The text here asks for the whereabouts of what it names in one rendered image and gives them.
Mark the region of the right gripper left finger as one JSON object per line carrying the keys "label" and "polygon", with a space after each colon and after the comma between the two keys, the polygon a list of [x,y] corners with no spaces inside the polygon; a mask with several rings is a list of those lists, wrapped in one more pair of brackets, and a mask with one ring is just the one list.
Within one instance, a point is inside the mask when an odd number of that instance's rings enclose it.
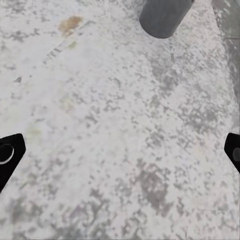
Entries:
{"label": "right gripper left finger", "polygon": [[23,134],[0,138],[0,193],[26,152]]}

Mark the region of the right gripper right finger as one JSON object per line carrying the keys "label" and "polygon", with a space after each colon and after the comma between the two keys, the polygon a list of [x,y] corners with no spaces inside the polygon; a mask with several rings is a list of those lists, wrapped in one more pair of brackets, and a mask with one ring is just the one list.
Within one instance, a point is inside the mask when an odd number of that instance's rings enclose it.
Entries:
{"label": "right gripper right finger", "polygon": [[233,162],[233,165],[236,167],[240,173],[240,135],[235,133],[228,133],[228,136],[225,140],[224,151]]}

